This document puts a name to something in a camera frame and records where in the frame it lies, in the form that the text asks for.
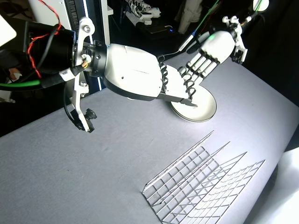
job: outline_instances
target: red cable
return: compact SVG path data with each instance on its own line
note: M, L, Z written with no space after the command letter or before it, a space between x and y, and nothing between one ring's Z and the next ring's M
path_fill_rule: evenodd
M56 29L55 35L57 35L58 32L59 32L59 30L61 29L61 23L60 23L60 19L59 19L59 16L58 16L57 12L56 12L55 9L53 9L51 6L47 5L43 0L39 0L39 1L40 1L42 4L44 4L46 7L48 7L48 8L49 8L49 9L56 15L56 17L57 17L57 19L58 19L58 27L57 27L57 29ZM36 71L37 76L38 76L39 78L42 78L42 76L41 76L41 73L40 73L40 72L37 70L37 68L36 68L34 58L31 56L30 51L31 51L31 49L32 49L32 47L33 47L33 44L34 44L34 42L35 42L36 40L41 39L41 38L44 38L44 37L46 37L46 36L48 36L48 35L49 35L49 34L45 34L45 35L42 35L42 36L37 36L37 37L32 38L32 40L31 40L31 42L30 42L30 44L29 44L29 46L28 46L28 49L27 49L27 54L29 55L29 59L30 59L30 61L31 61L32 68Z

